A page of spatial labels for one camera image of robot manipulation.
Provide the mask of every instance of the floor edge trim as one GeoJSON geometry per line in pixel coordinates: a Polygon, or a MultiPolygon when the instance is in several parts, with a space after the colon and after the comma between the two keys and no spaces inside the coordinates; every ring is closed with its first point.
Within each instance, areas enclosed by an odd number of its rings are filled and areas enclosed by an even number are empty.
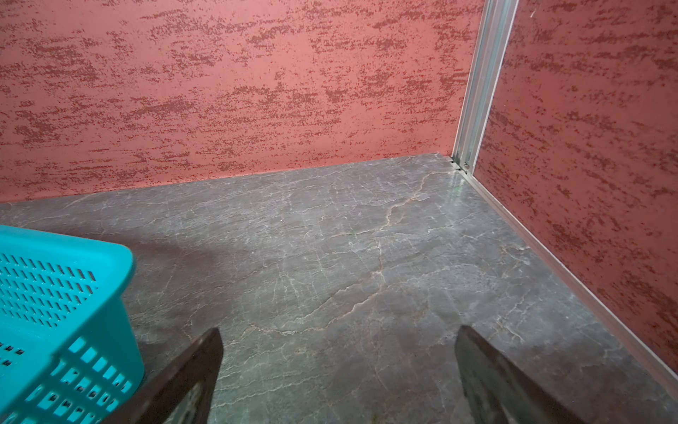
{"type": "Polygon", "coordinates": [[[593,312],[649,372],[669,395],[678,400],[678,375],[669,368],[641,339],[603,304],[530,230],[506,209],[474,176],[462,173],[466,181],[499,213],[523,241],[560,277],[570,290],[593,312]]]}

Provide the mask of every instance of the wall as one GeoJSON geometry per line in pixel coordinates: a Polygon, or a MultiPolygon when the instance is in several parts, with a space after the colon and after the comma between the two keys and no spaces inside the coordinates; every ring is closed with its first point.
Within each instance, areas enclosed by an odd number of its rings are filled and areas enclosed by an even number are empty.
{"type": "Polygon", "coordinates": [[[475,172],[674,370],[677,12],[522,0],[475,172]]]}
{"type": "Polygon", "coordinates": [[[0,201],[449,153],[482,6],[3,2],[0,201]]]}

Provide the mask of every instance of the gray marble floor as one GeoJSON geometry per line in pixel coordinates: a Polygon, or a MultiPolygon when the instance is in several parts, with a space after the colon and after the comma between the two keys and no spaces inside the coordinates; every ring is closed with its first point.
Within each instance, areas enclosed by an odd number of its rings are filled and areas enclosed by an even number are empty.
{"type": "Polygon", "coordinates": [[[0,205],[0,223],[129,246],[150,374],[212,326],[212,423],[470,423],[472,324],[589,423],[676,402],[440,155],[0,205]]]}

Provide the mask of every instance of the teal plastic basket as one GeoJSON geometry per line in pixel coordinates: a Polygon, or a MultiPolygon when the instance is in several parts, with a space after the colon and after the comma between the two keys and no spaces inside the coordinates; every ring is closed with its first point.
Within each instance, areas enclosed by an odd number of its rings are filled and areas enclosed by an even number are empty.
{"type": "Polygon", "coordinates": [[[144,373],[125,246],[0,225],[0,423],[96,424],[144,373]]]}

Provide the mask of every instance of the metal corner post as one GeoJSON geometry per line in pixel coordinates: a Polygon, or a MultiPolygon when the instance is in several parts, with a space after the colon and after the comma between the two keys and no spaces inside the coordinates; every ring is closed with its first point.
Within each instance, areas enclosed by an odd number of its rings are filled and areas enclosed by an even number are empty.
{"type": "Polygon", "coordinates": [[[452,159],[473,173],[518,0],[486,0],[452,159]]]}

